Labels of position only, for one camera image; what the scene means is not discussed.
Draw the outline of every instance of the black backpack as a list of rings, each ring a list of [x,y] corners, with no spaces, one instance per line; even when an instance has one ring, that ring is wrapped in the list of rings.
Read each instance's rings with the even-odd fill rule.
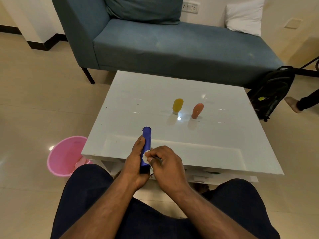
[[[247,95],[260,120],[265,122],[270,114],[287,95],[295,73],[287,66],[268,73]]]

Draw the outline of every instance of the yellow bottle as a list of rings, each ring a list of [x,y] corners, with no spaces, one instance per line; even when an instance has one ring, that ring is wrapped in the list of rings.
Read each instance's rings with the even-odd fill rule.
[[[179,98],[179,99],[176,99],[174,101],[174,104],[173,104],[173,114],[177,115],[178,112],[181,110],[181,107],[183,106],[183,103],[184,103],[184,100]]]

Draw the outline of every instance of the backpack logo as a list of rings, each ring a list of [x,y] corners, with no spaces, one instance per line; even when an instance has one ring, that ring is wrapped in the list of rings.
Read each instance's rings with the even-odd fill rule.
[[[259,101],[268,100],[268,99],[269,99],[269,97],[263,97],[263,96],[258,98]]]

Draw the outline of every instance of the forearm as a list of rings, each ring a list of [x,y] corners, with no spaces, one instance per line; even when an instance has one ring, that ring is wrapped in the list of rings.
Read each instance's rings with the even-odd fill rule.
[[[189,186],[170,197],[205,239],[257,239]]]
[[[114,238],[134,192],[131,182],[119,176],[60,239]]]

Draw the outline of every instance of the pillow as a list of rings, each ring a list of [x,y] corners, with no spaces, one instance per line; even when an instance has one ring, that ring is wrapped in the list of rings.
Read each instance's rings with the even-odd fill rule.
[[[226,27],[260,37],[264,2],[265,0],[251,0],[227,5]]]
[[[152,23],[178,24],[183,0],[105,0],[110,16]]]

